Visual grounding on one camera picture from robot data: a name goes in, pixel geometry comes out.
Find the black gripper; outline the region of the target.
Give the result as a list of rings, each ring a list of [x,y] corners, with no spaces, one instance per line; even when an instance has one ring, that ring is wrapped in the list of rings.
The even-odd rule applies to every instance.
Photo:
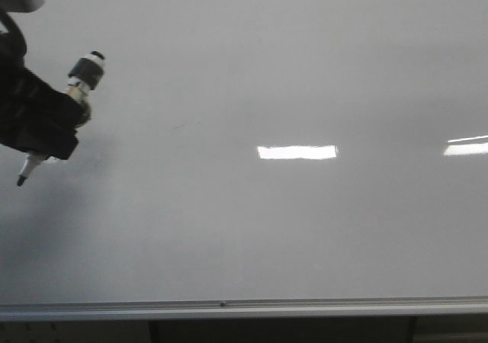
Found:
[[[83,109],[26,69],[26,52],[23,38],[1,34],[1,144],[67,160],[79,144]]]

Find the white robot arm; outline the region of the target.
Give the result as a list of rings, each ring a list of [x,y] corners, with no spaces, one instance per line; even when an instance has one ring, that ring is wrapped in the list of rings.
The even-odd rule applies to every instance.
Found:
[[[1,0],[1,144],[67,160],[79,144],[80,104],[24,64],[27,43],[10,13],[36,11],[44,0]]]

